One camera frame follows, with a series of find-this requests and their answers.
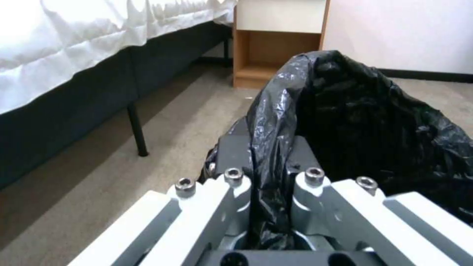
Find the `bed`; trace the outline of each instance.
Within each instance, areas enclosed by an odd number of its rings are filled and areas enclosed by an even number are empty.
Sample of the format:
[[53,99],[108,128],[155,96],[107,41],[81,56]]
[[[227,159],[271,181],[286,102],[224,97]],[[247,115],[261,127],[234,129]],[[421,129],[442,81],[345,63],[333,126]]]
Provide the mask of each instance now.
[[146,156],[134,101],[227,41],[236,2],[0,3],[0,188],[124,108]]

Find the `open shelf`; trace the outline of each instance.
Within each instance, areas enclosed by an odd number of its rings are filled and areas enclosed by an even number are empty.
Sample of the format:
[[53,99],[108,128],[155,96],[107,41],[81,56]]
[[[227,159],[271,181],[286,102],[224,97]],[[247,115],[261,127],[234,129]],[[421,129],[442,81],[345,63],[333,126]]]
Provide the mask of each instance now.
[[320,34],[235,30],[233,86],[261,89],[294,55],[316,51]]
[[269,80],[281,66],[276,63],[249,63],[235,72],[237,78]]

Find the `black baseboard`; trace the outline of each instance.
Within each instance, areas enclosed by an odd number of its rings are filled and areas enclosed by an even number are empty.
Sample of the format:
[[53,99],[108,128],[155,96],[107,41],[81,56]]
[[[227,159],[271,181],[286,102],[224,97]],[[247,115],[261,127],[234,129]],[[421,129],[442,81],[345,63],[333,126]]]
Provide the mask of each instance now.
[[472,74],[393,70],[393,69],[379,69],[379,70],[390,78],[473,83]]
[[[201,57],[198,61],[222,65],[233,65],[233,58],[225,59],[223,57]],[[394,70],[381,68],[379,70],[390,78],[473,83],[473,74]]]

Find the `black bed leg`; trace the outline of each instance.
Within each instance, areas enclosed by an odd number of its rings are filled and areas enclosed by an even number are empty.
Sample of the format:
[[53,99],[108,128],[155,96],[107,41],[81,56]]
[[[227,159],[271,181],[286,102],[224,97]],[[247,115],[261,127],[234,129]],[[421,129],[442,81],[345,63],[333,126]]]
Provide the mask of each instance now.
[[131,129],[133,130],[133,135],[135,136],[136,146],[138,147],[138,155],[141,157],[148,156],[148,150],[146,149],[145,138],[143,136],[143,131],[141,129],[140,119],[136,114],[135,103],[131,102],[126,109],[128,110],[128,117],[130,118]]
[[229,39],[226,39],[225,41],[223,41],[223,59],[224,59],[225,67],[230,67],[231,66],[228,40]]

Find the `white bed sheet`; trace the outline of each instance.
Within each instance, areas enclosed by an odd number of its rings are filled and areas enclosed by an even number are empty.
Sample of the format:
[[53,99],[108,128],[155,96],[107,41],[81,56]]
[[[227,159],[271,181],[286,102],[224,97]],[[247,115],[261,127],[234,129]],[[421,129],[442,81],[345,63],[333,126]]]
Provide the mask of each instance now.
[[238,0],[0,1],[0,114],[124,47],[233,12]]

